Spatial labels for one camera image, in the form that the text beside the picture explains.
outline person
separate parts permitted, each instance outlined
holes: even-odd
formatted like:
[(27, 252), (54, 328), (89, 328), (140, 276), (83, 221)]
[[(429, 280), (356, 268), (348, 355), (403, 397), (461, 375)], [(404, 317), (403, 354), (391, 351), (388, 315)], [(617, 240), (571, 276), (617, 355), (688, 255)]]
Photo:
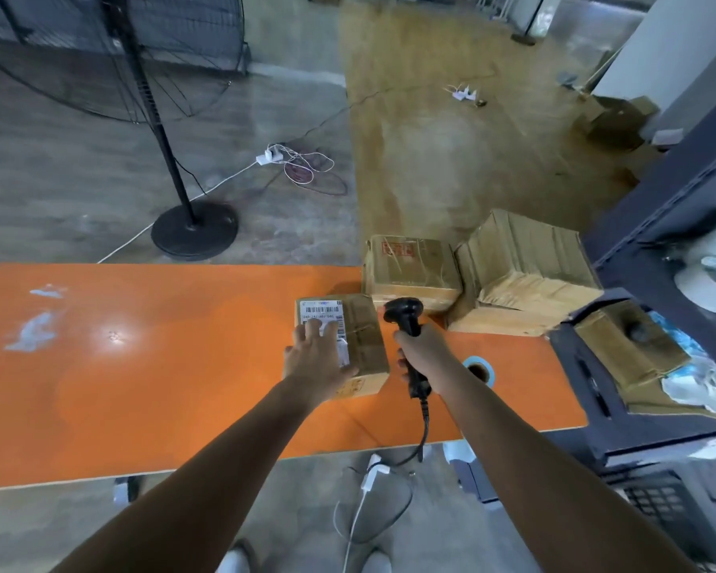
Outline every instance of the person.
[[(337, 324), (311, 319), (285, 350), (282, 380), (246, 415), (72, 551), (54, 571), (248, 571), (228, 552), (268, 473), (318, 405), (356, 373), (340, 368)], [(451, 354), (432, 325), (397, 331), (401, 365), (429, 379), (546, 573), (696, 571), (592, 472), (526, 424)], [(374, 552), (363, 571), (391, 572)]]

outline person's left arm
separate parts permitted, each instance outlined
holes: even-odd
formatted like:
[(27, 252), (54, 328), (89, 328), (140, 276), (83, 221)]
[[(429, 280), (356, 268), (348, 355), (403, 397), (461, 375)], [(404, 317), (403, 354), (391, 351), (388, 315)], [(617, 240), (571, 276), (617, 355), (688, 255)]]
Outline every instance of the person's left arm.
[(54, 571), (214, 571), (300, 424), (356, 373), (339, 367), (337, 324), (323, 336), (320, 325), (296, 327), (283, 380), (260, 403)]

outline round black base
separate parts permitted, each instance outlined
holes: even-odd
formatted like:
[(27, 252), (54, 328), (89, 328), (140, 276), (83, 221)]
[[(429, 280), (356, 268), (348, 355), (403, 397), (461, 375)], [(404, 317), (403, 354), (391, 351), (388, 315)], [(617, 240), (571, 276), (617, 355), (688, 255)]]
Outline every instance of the round black base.
[(162, 213), (151, 228), (151, 240), (172, 259), (201, 261), (222, 253), (239, 231), (239, 220), (230, 207), (194, 201), (198, 223), (189, 227), (181, 205)]
[(510, 37), (512, 38), (513, 42), (516, 42), (517, 44), (522, 44), (523, 46), (536, 45), (536, 39), (533, 36), (528, 36), (527, 34), (514, 33)]

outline orange tabletop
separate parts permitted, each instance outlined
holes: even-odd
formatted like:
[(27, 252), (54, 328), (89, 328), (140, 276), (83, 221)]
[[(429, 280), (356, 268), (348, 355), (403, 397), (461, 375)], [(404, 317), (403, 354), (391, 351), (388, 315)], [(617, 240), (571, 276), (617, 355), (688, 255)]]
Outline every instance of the orange tabletop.
[[(358, 267), (0, 264), (0, 487), (177, 468), (278, 381), (297, 298), (358, 292)], [(320, 406), (283, 456), (417, 444), (395, 365), (379, 394)], [(586, 424), (543, 337), (447, 332), (539, 430)], [(430, 442), (461, 434), (430, 398)]]

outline foot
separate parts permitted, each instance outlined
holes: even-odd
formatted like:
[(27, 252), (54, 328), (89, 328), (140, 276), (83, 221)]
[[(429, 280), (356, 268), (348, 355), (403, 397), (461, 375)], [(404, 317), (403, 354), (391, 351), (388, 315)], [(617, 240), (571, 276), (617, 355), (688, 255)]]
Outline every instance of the foot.
[(234, 547), (225, 554), (216, 573), (249, 573), (251, 570), (247, 552), (241, 547)]
[(374, 549), (374, 552), (366, 559), (366, 563), (363, 564), (361, 573), (392, 573), (390, 558), (379, 549)]

